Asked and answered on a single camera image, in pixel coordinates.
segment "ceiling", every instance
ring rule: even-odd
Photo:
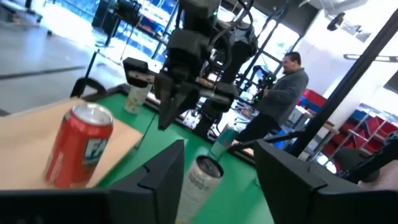
[[[398,1],[391,0],[310,0],[309,3],[333,16],[345,12],[346,21],[361,25],[366,32],[378,32],[398,7]]]

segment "gray jacket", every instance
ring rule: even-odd
[[[304,68],[280,78],[267,97],[257,104],[261,114],[273,118],[279,125],[283,125],[293,112],[295,105],[308,85],[308,75]]]

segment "soda can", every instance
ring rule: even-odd
[[[217,141],[214,142],[213,147],[211,147],[209,156],[216,160],[220,159],[220,157],[232,145],[232,142],[238,134],[239,129],[236,124],[227,124],[218,136]]]
[[[58,189],[85,187],[113,131],[106,108],[86,103],[74,106],[62,119],[49,156],[45,180]]]
[[[138,114],[151,88],[152,85],[150,84],[145,87],[132,85],[124,109],[129,113]]]
[[[218,162],[198,156],[183,180],[176,223],[191,223],[223,176],[224,170]]]

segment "cardboard sheet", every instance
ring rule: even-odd
[[[70,99],[0,118],[0,189],[47,189],[44,169],[63,115],[82,103]],[[114,120],[114,130],[87,187],[94,187],[142,134]]]

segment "can lid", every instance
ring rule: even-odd
[[[224,175],[224,170],[218,162],[207,156],[198,156],[196,160],[198,167],[207,175],[214,178],[221,178]]]
[[[113,122],[112,113],[96,103],[76,105],[72,111],[75,116],[88,124],[105,126]]]

